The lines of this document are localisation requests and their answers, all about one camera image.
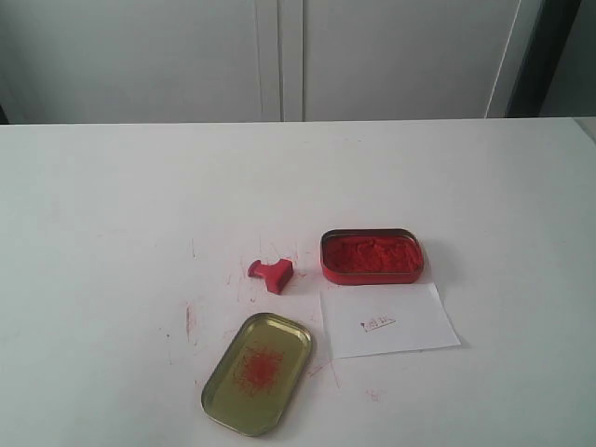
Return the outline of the red rubber stamp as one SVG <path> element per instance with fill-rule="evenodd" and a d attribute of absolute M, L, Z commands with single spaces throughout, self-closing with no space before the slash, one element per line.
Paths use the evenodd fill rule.
<path fill-rule="evenodd" d="M 293 276 L 293 264 L 288 259 L 279 259 L 275 264 L 256 260 L 250 265 L 248 276 L 262 279 L 269 292 L 280 295 Z"/>

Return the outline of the gold metal tin lid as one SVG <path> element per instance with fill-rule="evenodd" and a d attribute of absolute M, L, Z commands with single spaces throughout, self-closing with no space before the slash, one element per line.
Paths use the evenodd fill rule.
<path fill-rule="evenodd" d="M 203 411 L 238 434 L 262 436 L 278 425 L 312 351 L 304 325 L 274 313 L 248 317 L 203 387 Z"/>

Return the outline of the white paper sheet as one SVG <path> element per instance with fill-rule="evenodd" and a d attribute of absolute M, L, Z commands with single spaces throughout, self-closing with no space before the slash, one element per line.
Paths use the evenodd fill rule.
<path fill-rule="evenodd" d="M 460 345 L 433 283 L 344 286 L 320 303 L 336 359 Z"/>

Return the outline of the white cabinet doors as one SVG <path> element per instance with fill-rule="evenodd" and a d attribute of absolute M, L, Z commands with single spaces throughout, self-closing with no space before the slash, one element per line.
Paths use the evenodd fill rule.
<path fill-rule="evenodd" d="M 16 124 L 505 115 L 538 1 L 5 1 Z"/>

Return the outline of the red ink pad tin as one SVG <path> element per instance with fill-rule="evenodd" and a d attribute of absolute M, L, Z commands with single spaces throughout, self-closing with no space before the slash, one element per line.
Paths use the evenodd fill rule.
<path fill-rule="evenodd" d="M 320 264 L 337 285 L 412 284 L 424 271 L 425 257 L 406 229 L 333 229 L 320 239 Z"/>

